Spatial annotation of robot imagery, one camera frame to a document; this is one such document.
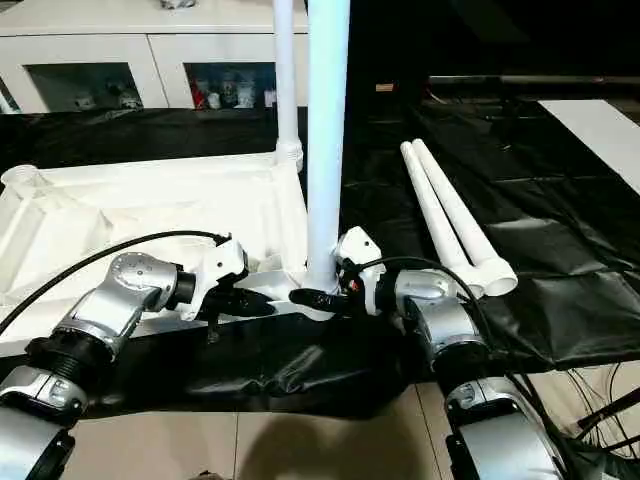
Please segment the wire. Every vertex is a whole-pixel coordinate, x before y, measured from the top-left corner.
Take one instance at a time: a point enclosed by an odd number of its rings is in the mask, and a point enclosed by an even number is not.
[[[573,372],[574,375],[576,375],[580,381],[582,382],[582,384],[587,388],[587,390],[589,391],[591,398],[593,400],[595,400],[596,402],[598,402],[598,400],[595,397],[598,397],[598,399],[600,399],[601,402],[606,402],[605,397],[603,397],[596,389],[594,389],[591,384],[584,378],[584,375],[582,375],[582,373],[580,373],[578,370],[576,370],[575,368],[572,368],[571,371]],[[602,429],[600,428],[599,425],[600,422],[596,423],[596,425],[594,426],[594,428],[596,429],[596,434],[598,435],[598,437],[602,438],[602,441],[599,441],[599,445],[602,446],[602,442],[604,442],[604,432],[602,431]],[[609,431],[611,431],[611,426],[606,423],[607,427],[609,428]]]
[[[150,242],[152,240],[157,240],[160,238],[167,237],[206,237],[211,238],[216,245],[220,245],[221,243],[228,240],[227,237],[223,237],[221,235],[216,235],[215,233],[202,232],[199,230],[175,230],[171,232],[160,232],[160,233],[152,233],[150,235],[145,235],[143,237],[134,238],[132,240],[127,240],[126,242],[119,243],[117,245],[113,245],[105,250],[102,250],[98,253],[91,255],[90,257],[85,258],[84,260],[79,261],[75,265],[70,266],[66,270],[63,270],[58,275],[53,277],[51,280],[46,282],[40,288],[38,288],[35,292],[25,298],[22,302],[20,302],[16,308],[14,308],[9,315],[7,315],[2,322],[0,322],[0,335],[2,335],[7,328],[15,321],[18,316],[24,312],[27,308],[29,308],[38,298],[47,293],[57,284],[62,282],[65,278],[70,277],[78,270],[86,267],[87,265],[100,260],[106,256],[111,255],[112,253],[118,252],[120,250],[124,250],[125,248],[132,247],[134,245],[138,245],[140,243]]]
[[[615,368],[613,369],[612,373],[611,373],[611,378],[609,380],[609,403],[613,403],[613,382],[615,381],[616,375],[618,373],[618,371],[620,370],[620,366],[622,365],[622,363],[618,363]],[[626,430],[624,429],[624,427],[622,426],[622,422],[620,421],[620,418],[618,417],[618,415],[614,416],[614,420],[616,422],[616,424],[618,425],[618,428],[620,429],[620,433],[622,433],[622,436],[625,440],[625,442],[627,442],[629,444],[629,450],[631,450],[631,455],[633,456],[633,458],[635,460],[638,460],[638,455],[636,454],[636,451],[634,450],[634,448],[631,446],[631,442],[629,441],[629,436],[627,435]]]
[[[489,322],[487,321],[487,318],[485,317],[484,312],[480,307],[480,303],[478,302],[476,297],[473,295],[473,292],[471,291],[469,286],[450,269],[440,264],[439,262],[428,260],[426,258],[397,256],[397,257],[383,257],[377,260],[373,260],[371,262],[356,265],[355,273],[360,273],[369,267],[373,267],[375,265],[379,265],[382,263],[384,263],[387,266],[389,266],[389,264],[394,264],[394,263],[401,264],[403,268],[409,268],[407,264],[411,264],[411,266],[416,266],[417,268],[427,267],[427,268],[440,270],[446,273],[447,275],[449,275],[451,278],[453,278],[456,281],[456,283],[460,286],[460,288],[467,294],[468,301],[473,305],[473,308],[478,315],[478,319],[482,322],[483,327],[485,328],[485,331],[486,331],[485,340],[487,341],[488,344],[493,344],[493,346],[495,347],[495,342],[490,340],[492,336],[491,328],[489,327]],[[565,472],[566,478],[579,479],[580,473],[566,439],[563,437],[558,427],[556,427],[556,425],[553,423],[553,421],[549,417],[549,414],[544,408],[540,395],[538,394],[535,386],[533,385],[533,382],[531,382],[531,379],[529,378],[529,376],[524,372],[524,369],[522,368],[522,365],[517,359],[516,355],[511,350],[509,342],[505,340],[504,346],[507,348],[507,353],[509,354],[509,357],[513,360],[513,364],[519,367],[518,369],[520,371],[518,373],[522,376],[527,386],[525,387],[524,385],[522,385],[522,383],[515,377],[515,375],[512,372],[509,372],[509,371],[506,372],[505,376],[509,380],[511,380],[511,382],[516,386],[518,391],[520,391],[523,397],[527,399],[527,401],[533,406],[536,413],[539,415],[545,427],[545,430],[549,435],[549,438],[554,442],[560,456],[562,457],[562,460],[564,462],[564,468],[566,469],[566,472]]]
[[[611,452],[613,450],[618,450],[619,448],[624,448],[624,447],[631,448],[631,445],[637,442],[640,442],[640,435],[636,435],[635,437],[628,438],[623,442],[618,442],[618,443],[614,443],[613,445],[609,445],[608,447],[604,448],[604,451]]]
[[[593,415],[594,409],[591,406],[591,402],[589,402],[589,399],[587,398],[587,394],[585,393],[584,389],[580,386],[580,383],[578,383],[578,380],[576,380],[573,375],[571,374],[572,371],[571,370],[567,370],[565,372],[567,374],[567,376],[569,377],[569,379],[571,380],[571,384],[573,385],[573,387],[575,388],[575,390],[578,392],[578,395],[581,397],[582,403],[585,407],[585,412]],[[601,442],[600,442],[600,430],[598,428],[598,426],[596,425],[595,427],[595,438],[593,436],[593,430],[591,429],[591,431],[589,432],[589,438],[591,440],[591,444],[600,447],[601,446]]]

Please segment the white pole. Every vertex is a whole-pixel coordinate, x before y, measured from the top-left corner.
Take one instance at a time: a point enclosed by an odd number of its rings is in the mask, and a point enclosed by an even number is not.
[[[278,162],[294,161],[302,170],[302,144],[298,137],[295,58],[293,51],[293,0],[274,0],[276,42],[276,94],[278,97]]]
[[[309,1],[308,273],[305,284],[338,288],[342,141],[347,83],[350,0]]]
[[[416,139],[413,148],[469,258],[486,278],[485,293],[495,297],[513,290],[518,284],[518,277],[511,266],[498,256],[427,146]]]
[[[438,201],[436,192],[422,169],[420,159],[409,142],[400,145],[413,189],[416,191],[422,215],[427,222],[433,245],[438,258],[445,267],[457,273],[473,292],[476,298],[482,296],[484,289],[479,272],[467,261],[467,257],[451,228],[451,224]]]

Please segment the black tarp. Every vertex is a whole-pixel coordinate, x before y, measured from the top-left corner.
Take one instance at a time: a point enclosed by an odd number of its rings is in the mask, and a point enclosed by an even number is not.
[[[267,151],[270,118],[181,110],[0,117],[2,168]],[[305,140],[305,115],[301,112]],[[520,285],[485,298],[496,332],[530,371],[640,358],[640,197],[535,103],[393,107],[347,122],[341,228],[386,255],[435,258],[399,153],[422,137]],[[416,339],[385,320],[302,317],[132,340],[89,414],[272,410],[366,417],[425,379]],[[502,350],[505,343],[498,345]],[[23,358],[0,361],[0,377]]]

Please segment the tile floor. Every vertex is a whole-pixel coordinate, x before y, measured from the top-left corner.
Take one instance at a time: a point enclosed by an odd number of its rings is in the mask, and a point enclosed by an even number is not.
[[[611,367],[583,369],[602,404]],[[640,362],[624,364],[614,397],[637,386]],[[586,412],[566,373],[535,375],[556,421],[571,428]],[[367,422],[270,413],[145,413],[81,422],[64,480],[188,480],[204,470],[235,480],[452,480],[449,425],[437,386],[411,386]],[[640,432],[640,407],[621,416]],[[602,434],[621,435],[613,424]]]

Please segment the cabinet glass door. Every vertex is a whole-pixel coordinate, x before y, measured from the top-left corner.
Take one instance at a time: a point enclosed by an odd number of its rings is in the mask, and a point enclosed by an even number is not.
[[[141,108],[126,63],[25,65],[49,112]]]
[[[23,113],[167,107],[145,35],[0,37],[0,77]]]
[[[260,112],[275,104],[274,63],[186,63],[184,69],[193,108],[232,115],[226,112]]]
[[[262,114],[275,105],[273,35],[149,35],[149,40],[169,107],[215,109],[233,116]],[[308,36],[296,34],[293,43],[296,100],[306,106]]]

